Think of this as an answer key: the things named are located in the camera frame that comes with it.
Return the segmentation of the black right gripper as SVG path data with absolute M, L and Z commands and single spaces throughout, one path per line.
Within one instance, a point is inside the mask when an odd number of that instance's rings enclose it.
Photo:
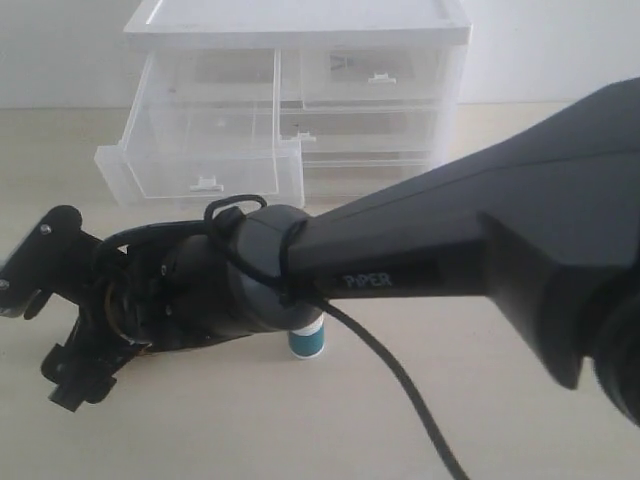
M 82 223 L 75 207 L 52 208 L 1 265 L 3 317 L 32 319 L 54 294 L 81 305 L 65 343 L 41 363 L 51 402 L 71 412 L 102 402 L 139 353 L 249 336 L 233 291 L 237 222 L 149 224 L 105 239 Z

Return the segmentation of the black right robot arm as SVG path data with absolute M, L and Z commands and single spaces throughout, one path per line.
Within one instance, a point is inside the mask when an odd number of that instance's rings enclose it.
M 309 326 L 333 299 L 485 297 L 551 377 L 590 358 L 639 418 L 639 82 L 605 86 L 528 130 L 318 216 L 258 195 L 199 220 L 98 239 L 49 210 L 1 266 L 1 313 L 78 307 L 41 371 L 52 400 L 102 401 L 142 352 Z

